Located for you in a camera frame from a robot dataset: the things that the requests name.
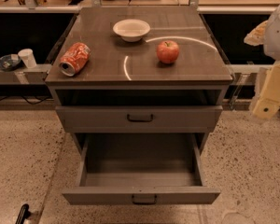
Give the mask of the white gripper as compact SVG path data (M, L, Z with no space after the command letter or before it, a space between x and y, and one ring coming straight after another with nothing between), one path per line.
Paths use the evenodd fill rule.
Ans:
M267 21L260 23L244 38L250 46L259 46L264 43L264 34ZM255 96L252 98L249 110L259 119L271 119L280 109L280 61L271 68L260 68L256 83Z

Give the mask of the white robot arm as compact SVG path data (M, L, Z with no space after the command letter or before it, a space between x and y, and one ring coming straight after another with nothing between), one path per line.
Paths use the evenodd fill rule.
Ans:
M259 24L244 38L250 46L262 45L264 54L275 60L250 110L255 117L271 119L280 108L280 5L268 20Z

